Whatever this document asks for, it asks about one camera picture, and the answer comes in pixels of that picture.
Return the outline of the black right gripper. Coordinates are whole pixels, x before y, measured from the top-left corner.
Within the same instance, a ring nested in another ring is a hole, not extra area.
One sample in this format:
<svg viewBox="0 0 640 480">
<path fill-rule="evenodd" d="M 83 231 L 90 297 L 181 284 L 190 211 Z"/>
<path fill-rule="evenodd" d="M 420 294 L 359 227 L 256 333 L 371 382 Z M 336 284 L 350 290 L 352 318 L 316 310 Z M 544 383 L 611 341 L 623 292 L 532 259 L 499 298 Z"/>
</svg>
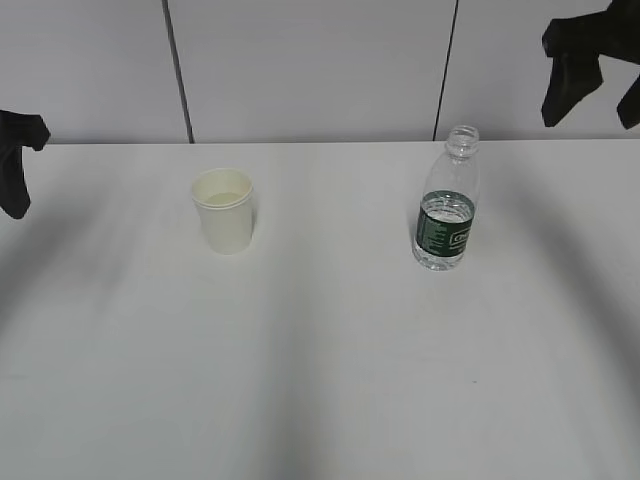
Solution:
<svg viewBox="0 0 640 480">
<path fill-rule="evenodd" d="M 613 0 L 602 11 L 552 19 L 542 47 L 554 58 L 541 114 L 545 127 L 555 127 L 603 84 L 598 55 L 639 62 L 639 2 Z M 617 114 L 626 130 L 640 124 L 640 77 L 620 100 Z"/>
</svg>

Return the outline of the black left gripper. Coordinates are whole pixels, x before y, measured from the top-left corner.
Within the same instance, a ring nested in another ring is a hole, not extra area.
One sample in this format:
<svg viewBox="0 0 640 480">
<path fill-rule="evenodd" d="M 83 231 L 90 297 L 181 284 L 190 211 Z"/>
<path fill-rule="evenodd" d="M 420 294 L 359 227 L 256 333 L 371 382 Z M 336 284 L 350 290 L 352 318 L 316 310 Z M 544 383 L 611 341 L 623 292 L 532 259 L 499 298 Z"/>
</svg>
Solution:
<svg viewBox="0 0 640 480">
<path fill-rule="evenodd" d="M 13 219 L 22 219 L 31 205 L 22 147 L 41 151 L 50 136 L 40 115 L 1 111 L 1 208 Z"/>
</svg>

